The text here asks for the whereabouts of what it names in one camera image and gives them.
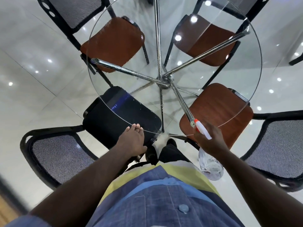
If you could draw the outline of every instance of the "glass table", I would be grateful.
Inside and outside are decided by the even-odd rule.
[[[96,19],[88,41],[94,43],[92,49],[99,43],[94,35],[102,33],[116,17],[139,29],[139,42],[127,41],[127,31],[125,35],[119,35],[122,39],[125,36],[123,45],[112,42],[113,51],[117,46],[123,46],[123,49],[132,46],[127,51],[137,51],[122,66],[112,63],[111,55],[102,58],[98,53],[90,53],[91,48],[88,47],[88,62],[104,70],[99,75],[88,68],[99,95],[103,95],[110,86],[123,88],[161,118],[161,132],[180,136],[184,135],[179,128],[181,117],[185,114],[194,126],[189,107],[211,83],[232,89],[246,102],[244,107],[249,104],[261,76],[261,49],[251,23],[228,0],[154,0],[154,6],[146,0],[111,2]],[[134,43],[140,46],[135,49]],[[205,46],[204,51],[196,54],[195,48],[199,50],[201,46]],[[207,60],[224,50],[225,53],[230,51],[224,55],[224,61],[222,56],[218,59],[212,57],[213,63],[211,59]]]

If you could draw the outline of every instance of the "person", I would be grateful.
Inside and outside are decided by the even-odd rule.
[[[202,123],[212,139],[194,128],[195,139],[224,166],[260,225],[303,226],[303,205],[230,152],[219,128]],[[126,128],[111,150],[7,226],[244,226],[171,140],[156,165],[115,179],[130,157],[146,152],[143,141],[139,124]]]

